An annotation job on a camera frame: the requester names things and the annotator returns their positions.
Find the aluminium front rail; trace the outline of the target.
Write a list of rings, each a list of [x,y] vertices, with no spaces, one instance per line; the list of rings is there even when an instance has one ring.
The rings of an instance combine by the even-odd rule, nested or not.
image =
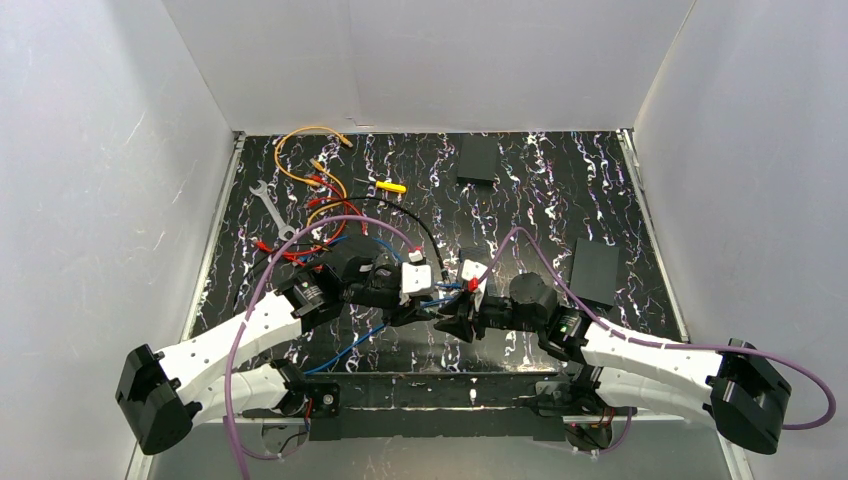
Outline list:
[[[657,386],[616,400],[606,385],[548,373],[288,373],[266,365],[208,384],[178,380],[121,387],[117,400],[139,446],[162,453],[226,415],[301,420],[317,441],[354,438],[501,438],[565,441],[609,450],[637,421],[674,419],[710,428],[710,415]]]

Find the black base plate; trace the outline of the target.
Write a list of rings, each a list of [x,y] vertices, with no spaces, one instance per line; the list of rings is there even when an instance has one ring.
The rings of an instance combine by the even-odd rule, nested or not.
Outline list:
[[[602,406],[553,372],[323,373],[308,381],[312,438],[530,437],[562,441],[585,425],[607,439],[626,409]]]

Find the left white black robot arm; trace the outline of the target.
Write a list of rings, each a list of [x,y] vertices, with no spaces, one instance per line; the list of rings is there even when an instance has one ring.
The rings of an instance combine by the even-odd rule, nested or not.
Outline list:
[[[381,263],[380,254],[373,239],[353,235],[296,269],[255,306],[203,334],[158,351],[147,344],[132,350],[115,398],[141,451],[162,453],[195,427],[245,411],[306,421],[337,416],[339,385],[309,380],[289,360],[236,369],[336,320],[349,305],[380,309],[389,321],[412,319],[433,291],[432,268],[419,248],[396,265]]]

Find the silver open-end wrench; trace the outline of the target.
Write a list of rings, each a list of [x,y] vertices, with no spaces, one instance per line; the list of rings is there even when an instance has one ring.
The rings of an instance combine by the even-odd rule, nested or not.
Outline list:
[[[278,238],[282,241],[289,241],[296,230],[283,219],[281,213],[269,195],[268,184],[263,180],[259,180],[258,184],[255,187],[250,187],[249,190],[254,196],[260,199],[270,214],[277,228]]]

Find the black box at back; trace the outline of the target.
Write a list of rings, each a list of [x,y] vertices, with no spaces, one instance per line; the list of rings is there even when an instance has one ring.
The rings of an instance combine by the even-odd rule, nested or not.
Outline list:
[[[493,185],[498,163],[498,140],[494,136],[460,136],[456,177],[459,183]]]

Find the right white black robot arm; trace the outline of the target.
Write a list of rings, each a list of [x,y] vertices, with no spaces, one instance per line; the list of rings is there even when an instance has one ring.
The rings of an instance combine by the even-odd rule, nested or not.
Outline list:
[[[756,347],[732,339],[724,349],[604,327],[535,273],[521,274],[505,297],[486,293],[477,280],[439,310],[437,330],[462,341],[489,329],[527,331],[550,356],[576,368],[573,397],[602,408],[643,408],[714,428],[749,451],[776,452],[791,397],[788,381]]]

